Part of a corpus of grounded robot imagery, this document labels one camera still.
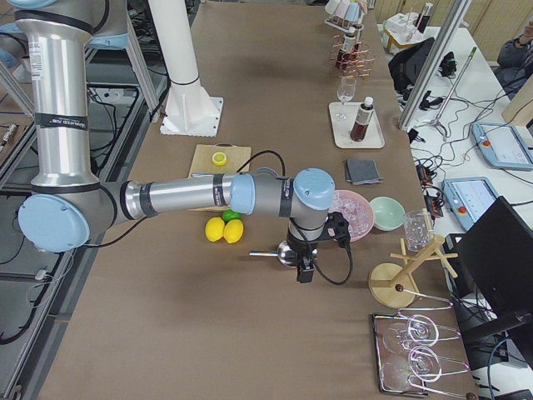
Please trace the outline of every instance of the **yellow fruit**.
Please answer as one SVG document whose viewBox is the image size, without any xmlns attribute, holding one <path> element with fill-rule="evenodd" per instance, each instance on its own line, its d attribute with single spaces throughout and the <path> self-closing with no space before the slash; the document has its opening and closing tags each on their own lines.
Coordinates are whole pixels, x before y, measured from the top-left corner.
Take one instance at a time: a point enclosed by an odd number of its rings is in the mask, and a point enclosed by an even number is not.
<svg viewBox="0 0 533 400">
<path fill-rule="evenodd" d="M 224 220 L 220 217 L 213 217 L 206 223 L 206 238 L 209 242 L 216 242 L 224 233 Z"/>
<path fill-rule="evenodd" d="M 224 227 L 224 238 L 228 243 L 235 243 L 241 240 L 244 233 L 244 225 L 240 219 L 232 219 Z"/>
</svg>

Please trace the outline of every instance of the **computer monitor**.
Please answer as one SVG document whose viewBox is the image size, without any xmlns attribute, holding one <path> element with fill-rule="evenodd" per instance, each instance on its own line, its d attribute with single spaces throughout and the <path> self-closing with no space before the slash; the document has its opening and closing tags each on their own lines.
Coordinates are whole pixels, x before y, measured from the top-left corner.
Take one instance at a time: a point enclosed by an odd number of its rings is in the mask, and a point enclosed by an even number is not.
<svg viewBox="0 0 533 400">
<path fill-rule="evenodd" d="M 531 317 L 523 318 L 523 324 L 515 318 L 517 312 L 533 314 L 533 232 L 499 197 L 457 243 L 457 252 L 497 316 L 484 324 L 486 335 L 507 331 L 533 368 Z"/>
</svg>

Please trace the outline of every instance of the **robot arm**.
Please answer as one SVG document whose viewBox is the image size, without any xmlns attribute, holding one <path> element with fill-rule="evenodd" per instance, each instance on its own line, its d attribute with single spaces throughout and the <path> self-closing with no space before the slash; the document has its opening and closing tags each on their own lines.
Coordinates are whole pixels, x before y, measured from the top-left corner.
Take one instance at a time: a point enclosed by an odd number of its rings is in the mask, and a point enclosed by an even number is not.
<svg viewBox="0 0 533 400">
<path fill-rule="evenodd" d="M 103 43 L 127 34 L 125 0 L 9 2 L 18 8 L 17 25 L 28 40 L 39 151 L 34 194 L 18 220 L 37 247 L 64 252 L 127 220 L 231 205 L 241 213 L 290 218 L 287 242 L 297 255 L 298 280 L 310 282 L 316 243 L 348 235 L 346 221 L 340 222 L 346 231 L 341 233 L 338 222 L 328 223 L 334 182 L 318 169 L 294 180 L 258 172 L 165 183 L 100 182 L 90 169 L 84 47 L 95 31 L 103 33 Z"/>
</svg>

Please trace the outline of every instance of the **blue cable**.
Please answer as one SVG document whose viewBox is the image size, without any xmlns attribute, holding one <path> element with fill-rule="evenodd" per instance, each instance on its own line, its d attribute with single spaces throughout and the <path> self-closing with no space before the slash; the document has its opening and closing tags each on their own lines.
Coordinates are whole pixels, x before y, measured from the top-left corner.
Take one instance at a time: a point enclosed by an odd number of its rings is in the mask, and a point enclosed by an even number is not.
<svg viewBox="0 0 533 400">
<path fill-rule="evenodd" d="M 492 351 L 491 351 L 491 355 L 489 356 L 489 362 L 486 366 L 486 377 L 487 377 L 487 380 L 488 380 L 488 386 L 489 386 L 489 391 L 491 392 L 491 400 L 495 400 L 495 396 L 494 396 L 494 389 L 492 389 L 492 383 L 491 383 L 491 364 L 492 364 L 492 358 L 494 357 L 494 353 L 496 353 L 496 350 L 498 349 L 499 346 L 501 346 L 503 343 L 507 342 L 509 340 L 508 337 L 506 337 L 505 339 L 501 339 L 493 348 L 492 348 Z"/>
</svg>

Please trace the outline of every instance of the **gray cloth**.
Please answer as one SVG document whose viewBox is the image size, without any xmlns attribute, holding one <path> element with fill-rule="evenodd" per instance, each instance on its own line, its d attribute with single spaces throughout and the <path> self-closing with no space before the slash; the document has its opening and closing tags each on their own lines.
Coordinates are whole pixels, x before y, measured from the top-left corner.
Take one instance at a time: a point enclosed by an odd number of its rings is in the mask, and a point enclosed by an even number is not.
<svg viewBox="0 0 533 400">
<path fill-rule="evenodd" d="M 526 69 L 533 67 L 533 45 L 516 48 L 515 39 L 509 40 L 501 47 L 498 63 L 494 71 L 500 85 L 509 98 L 513 98 L 527 81 Z"/>
</svg>

